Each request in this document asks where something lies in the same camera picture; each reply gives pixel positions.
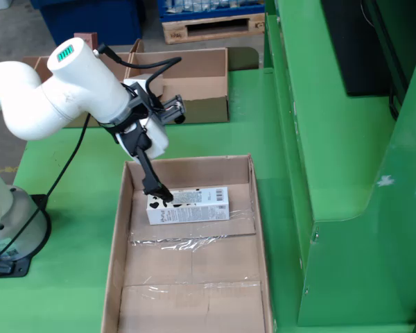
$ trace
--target concrete floor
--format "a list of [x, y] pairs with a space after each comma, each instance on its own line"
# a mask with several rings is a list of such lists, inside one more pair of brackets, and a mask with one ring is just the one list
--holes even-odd
[[[185, 44], [166, 45], [159, 21], [157, 2], [144, 1], [147, 20], [144, 24], [146, 52], [206, 49], [224, 46], [251, 46], [261, 56], [263, 36], [235, 37]], [[54, 41], [38, 10], [29, 0], [14, 0], [7, 10], [0, 10], [0, 62], [21, 60], [24, 56], [47, 56], [55, 48]], [[129, 51], [130, 45], [117, 46], [116, 51]], [[6, 128], [0, 113], [0, 174], [7, 184], [12, 184], [26, 142], [14, 137]]]

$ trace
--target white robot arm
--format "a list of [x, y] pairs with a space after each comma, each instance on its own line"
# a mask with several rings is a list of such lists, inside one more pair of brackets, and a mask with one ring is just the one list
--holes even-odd
[[[118, 61], [118, 56], [103, 46]], [[148, 158], [156, 158], [168, 146], [164, 124], [184, 121], [182, 99], [176, 96], [162, 105], [148, 86], [145, 92], [137, 83], [122, 85], [98, 55], [80, 38], [67, 40], [49, 57], [47, 65], [53, 75], [44, 83], [24, 63], [1, 62], [0, 110], [7, 127], [20, 139], [38, 140], [88, 112], [123, 150], [141, 163], [146, 174], [145, 194], [172, 201], [171, 193], [158, 180]], [[165, 64], [166, 61], [142, 68]], [[0, 180], [0, 219], [11, 205], [12, 196]]]

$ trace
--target wooden pallet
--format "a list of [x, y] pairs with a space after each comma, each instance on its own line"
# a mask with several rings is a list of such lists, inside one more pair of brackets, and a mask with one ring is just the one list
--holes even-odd
[[162, 23], [167, 44], [257, 35], [265, 31], [265, 14], [192, 19]]

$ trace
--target open cardboard box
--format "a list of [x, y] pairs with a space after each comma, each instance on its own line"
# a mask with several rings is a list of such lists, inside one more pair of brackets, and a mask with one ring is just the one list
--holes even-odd
[[254, 166], [249, 156], [154, 161], [171, 189], [227, 186], [228, 221], [150, 225], [142, 168], [127, 162], [102, 333], [272, 333]]
[[[228, 112], [228, 71], [259, 68], [259, 54], [250, 47], [232, 47], [191, 51], [144, 53], [144, 43], [137, 40], [130, 52], [118, 53], [122, 60], [133, 64], [153, 62], [181, 56], [182, 61], [164, 73], [164, 95], [162, 101], [182, 95], [187, 109], [185, 123], [217, 123], [229, 121]], [[25, 57], [22, 61], [32, 66], [42, 82], [52, 76], [48, 70], [48, 56]], [[157, 69], [129, 69], [109, 59], [101, 60], [122, 82], [143, 73]], [[86, 114], [72, 121], [67, 127], [82, 127]], [[98, 127], [91, 119], [89, 127]]]

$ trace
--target blue container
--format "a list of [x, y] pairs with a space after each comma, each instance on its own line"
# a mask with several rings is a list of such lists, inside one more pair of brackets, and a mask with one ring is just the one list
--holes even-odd
[[257, 0], [157, 0], [160, 21], [207, 19], [265, 12]]
[[31, 0], [57, 45], [74, 33], [98, 33], [109, 45], [134, 44], [145, 18], [141, 0]]

